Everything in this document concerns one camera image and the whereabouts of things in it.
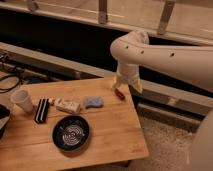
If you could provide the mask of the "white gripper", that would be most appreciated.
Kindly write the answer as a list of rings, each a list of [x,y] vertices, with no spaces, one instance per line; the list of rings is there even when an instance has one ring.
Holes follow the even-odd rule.
[[[138,93],[143,91],[142,83],[138,74],[126,75],[117,71],[112,89],[118,89],[122,84],[132,86]]]

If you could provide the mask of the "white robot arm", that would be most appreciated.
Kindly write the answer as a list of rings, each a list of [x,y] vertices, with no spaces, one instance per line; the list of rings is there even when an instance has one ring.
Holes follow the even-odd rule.
[[[141,93],[139,67],[145,66],[213,93],[212,46],[150,45],[148,34],[135,30],[115,39],[110,52],[118,62],[114,89],[128,84]],[[213,106],[197,130],[185,171],[213,171]]]

